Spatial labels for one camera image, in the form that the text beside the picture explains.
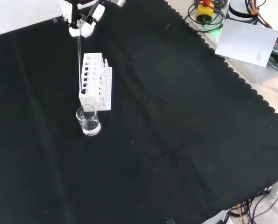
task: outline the black cloth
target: black cloth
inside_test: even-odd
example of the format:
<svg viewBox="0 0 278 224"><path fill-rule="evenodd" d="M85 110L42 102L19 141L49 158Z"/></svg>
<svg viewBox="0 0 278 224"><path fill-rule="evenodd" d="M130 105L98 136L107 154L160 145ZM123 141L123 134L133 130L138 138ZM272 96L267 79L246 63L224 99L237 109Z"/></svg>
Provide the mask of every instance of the black cloth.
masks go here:
<svg viewBox="0 0 278 224"><path fill-rule="evenodd" d="M0 36L0 224L200 224L278 180L278 115L164 1L106 3L82 51L114 68L95 137L67 26Z"/></svg>

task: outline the hole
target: hole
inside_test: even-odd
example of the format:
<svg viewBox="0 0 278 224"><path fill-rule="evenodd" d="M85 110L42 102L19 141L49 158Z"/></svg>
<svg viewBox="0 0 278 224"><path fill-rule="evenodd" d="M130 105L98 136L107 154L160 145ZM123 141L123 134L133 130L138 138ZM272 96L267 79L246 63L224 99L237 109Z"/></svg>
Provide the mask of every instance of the hole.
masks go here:
<svg viewBox="0 0 278 224"><path fill-rule="evenodd" d="M88 92L89 92L88 89L82 89L82 90L81 90L81 93L82 93L82 94L86 94L86 93L88 93Z"/></svg>

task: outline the white wall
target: white wall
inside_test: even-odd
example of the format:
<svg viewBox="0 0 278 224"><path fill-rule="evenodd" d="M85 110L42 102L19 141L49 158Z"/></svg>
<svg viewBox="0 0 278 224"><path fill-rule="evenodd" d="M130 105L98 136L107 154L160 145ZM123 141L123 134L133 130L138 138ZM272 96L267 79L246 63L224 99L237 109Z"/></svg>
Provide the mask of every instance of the white wall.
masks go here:
<svg viewBox="0 0 278 224"><path fill-rule="evenodd" d="M0 34L61 14L59 0L0 0Z"/></svg>

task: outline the white paper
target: white paper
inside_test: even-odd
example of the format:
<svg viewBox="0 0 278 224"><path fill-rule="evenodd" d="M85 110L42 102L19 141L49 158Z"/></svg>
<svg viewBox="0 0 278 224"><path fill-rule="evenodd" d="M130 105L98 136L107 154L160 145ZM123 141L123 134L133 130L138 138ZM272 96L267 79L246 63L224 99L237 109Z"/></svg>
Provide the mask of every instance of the white paper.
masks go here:
<svg viewBox="0 0 278 224"><path fill-rule="evenodd" d="M277 36L273 29L226 20L215 53L265 67Z"/></svg>

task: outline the white test tube rack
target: white test tube rack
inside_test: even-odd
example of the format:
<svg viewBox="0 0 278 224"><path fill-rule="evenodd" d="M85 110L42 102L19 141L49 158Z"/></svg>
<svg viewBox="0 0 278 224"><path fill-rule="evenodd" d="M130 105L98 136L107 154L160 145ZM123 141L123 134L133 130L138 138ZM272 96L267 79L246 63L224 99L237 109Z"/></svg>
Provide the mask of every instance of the white test tube rack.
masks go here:
<svg viewBox="0 0 278 224"><path fill-rule="evenodd" d="M80 77L79 100L90 104L97 111L111 110L112 67L103 62L101 53L84 54Z"/></svg>

